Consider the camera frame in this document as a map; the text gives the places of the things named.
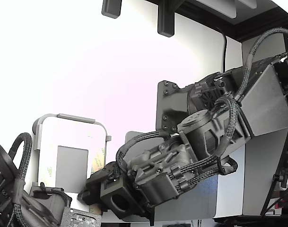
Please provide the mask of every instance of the black mounting bracket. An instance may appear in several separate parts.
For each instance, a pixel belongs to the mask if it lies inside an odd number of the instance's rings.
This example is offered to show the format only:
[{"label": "black mounting bracket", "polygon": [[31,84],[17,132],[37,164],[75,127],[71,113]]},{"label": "black mounting bracket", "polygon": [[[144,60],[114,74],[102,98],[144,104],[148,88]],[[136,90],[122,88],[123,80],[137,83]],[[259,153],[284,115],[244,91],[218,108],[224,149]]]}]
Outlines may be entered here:
[{"label": "black mounting bracket", "polygon": [[117,19],[121,14],[122,0],[103,0],[102,14]]},{"label": "black mounting bracket", "polygon": [[158,4],[157,32],[171,37],[175,31],[175,11],[185,0],[160,0]]},{"label": "black mounting bracket", "polygon": [[[171,37],[175,30],[175,11],[186,0],[159,0],[157,32]],[[103,0],[102,14],[111,18],[118,18],[121,14],[122,0]]]}]

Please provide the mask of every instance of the black shelf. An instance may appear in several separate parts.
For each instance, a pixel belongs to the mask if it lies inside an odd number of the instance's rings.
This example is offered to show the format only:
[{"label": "black shelf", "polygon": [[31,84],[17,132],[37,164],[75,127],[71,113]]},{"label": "black shelf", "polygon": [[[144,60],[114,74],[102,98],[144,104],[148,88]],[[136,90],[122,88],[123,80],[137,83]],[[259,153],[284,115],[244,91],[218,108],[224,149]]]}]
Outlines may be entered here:
[{"label": "black shelf", "polygon": [[[175,12],[193,21],[220,30],[239,42],[256,37],[274,28],[288,29],[288,13],[280,7],[270,9],[236,25],[202,9],[186,0],[146,0],[158,5],[158,33],[171,37],[175,30]],[[102,14],[117,18],[121,13],[122,0],[104,0]]]}]

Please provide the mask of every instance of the white backdrop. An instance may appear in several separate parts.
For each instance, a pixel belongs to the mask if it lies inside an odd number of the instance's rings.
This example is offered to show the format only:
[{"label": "white backdrop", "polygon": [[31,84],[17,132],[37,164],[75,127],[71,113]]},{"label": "white backdrop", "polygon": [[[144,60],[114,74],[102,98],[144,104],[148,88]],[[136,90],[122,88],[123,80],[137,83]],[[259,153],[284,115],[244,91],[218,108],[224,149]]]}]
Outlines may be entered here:
[{"label": "white backdrop", "polygon": [[[158,82],[184,87],[221,70],[220,33],[176,15],[175,35],[159,35],[157,6],[144,0],[123,0],[118,19],[102,16],[101,8],[102,0],[0,1],[6,150],[38,117],[64,113],[104,124],[112,161],[128,131],[155,130]],[[241,43],[228,39],[227,69],[241,65]],[[36,174],[32,168],[27,178]]]}]

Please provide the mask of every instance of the cable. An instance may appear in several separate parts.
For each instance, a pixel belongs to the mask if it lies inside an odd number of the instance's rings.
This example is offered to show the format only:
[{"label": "cable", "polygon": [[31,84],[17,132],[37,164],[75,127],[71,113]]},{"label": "cable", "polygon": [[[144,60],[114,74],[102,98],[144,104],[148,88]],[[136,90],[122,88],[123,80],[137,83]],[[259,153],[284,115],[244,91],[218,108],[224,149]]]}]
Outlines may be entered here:
[{"label": "cable", "polygon": [[131,140],[129,140],[127,143],[125,143],[123,146],[120,147],[120,149],[117,151],[116,156],[115,156],[115,161],[116,161],[116,166],[114,168],[114,173],[118,174],[119,169],[122,170],[124,173],[127,173],[127,170],[125,167],[122,165],[122,161],[128,152],[128,150],[135,144],[137,144],[140,141],[143,140],[148,140],[156,137],[162,137],[162,138],[169,138],[170,135],[167,132],[162,132],[162,131],[153,131],[153,132],[148,132],[148,133],[143,133],[140,134],[136,137],[133,137]]},{"label": "cable", "polygon": [[22,227],[27,227],[27,224],[23,218],[22,215],[22,210],[21,210],[21,198],[22,198],[22,191],[25,185],[25,176],[29,164],[29,159],[31,155],[31,147],[32,147],[32,139],[29,133],[21,133],[16,140],[14,141],[11,151],[17,152],[17,149],[21,145],[21,143],[24,142],[24,148],[23,148],[23,155],[22,155],[22,160],[20,162],[19,166],[19,173],[16,176],[15,179],[15,184],[14,184],[14,190],[13,190],[13,198],[12,198],[12,203],[13,203],[13,211],[10,216],[9,223],[7,226],[10,226],[13,216],[16,216],[19,224]]},{"label": "cable", "polygon": [[223,73],[226,71],[226,52],[227,52],[227,36],[224,34],[224,32],[219,28],[216,27],[218,31],[223,35],[224,38],[224,50],[223,50]]},{"label": "cable", "polygon": [[271,209],[271,207],[273,207],[276,203],[278,203],[279,201],[281,201],[283,198],[286,197],[286,195],[288,195],[288,192],[282,196],[280,196],[277,200],[275,200],[274,203],[272,203],[262,214],[262,218],[266,215],[266,213]]},{"label": "cable", "polygon": [[276,33],[283,33],[283,34],[287,34],[288,35],[288,30],[285,28],[273,28],[270,29],[268,31],[266,31],[264,34],[262,34],[254,43],[254,45],[252,46],[249,55],[247,57],[246,63],[244,64],[244,78],[243,78],[243,82],[241,84],[241,86],[239,87],[238,91],[236,92],[234,99],[236,101],[239,100],[239,98],[243,95],[244,90],[247,87],[248,81],[249,81],[249,76],[250,76],[250,71],[251,71],[251,67],[252,67],[252,62],[253,62],[253,58],[256,54],[256,51],[258,49],[258,47],[262,44],[262,42],[268,38],[270,35],[276,34]]}]

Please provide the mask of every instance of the bolt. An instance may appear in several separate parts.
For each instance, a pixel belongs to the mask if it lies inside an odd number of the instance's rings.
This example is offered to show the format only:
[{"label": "bolt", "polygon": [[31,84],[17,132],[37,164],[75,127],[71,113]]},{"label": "bolt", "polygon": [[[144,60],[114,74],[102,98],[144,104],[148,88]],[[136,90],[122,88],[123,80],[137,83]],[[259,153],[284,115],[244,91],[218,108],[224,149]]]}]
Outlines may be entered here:
[{"label": "bolt", "polygon": [[163,149],[165,149],[165,145],[164,145],[164,144],[160,144],[160,145],[158,146],[158,150],[161,151],[161,150],[163,150]]},{"label": "bolt", "polygon": [[221,82],[218,87],[224,87],[225,86],[225,83],[224,82]]},{"label": "bolt", "polygon": [[160,174],[162,171],[163,171],[162,168],[158,168],[158,169],[157,169],[157,174]]}]

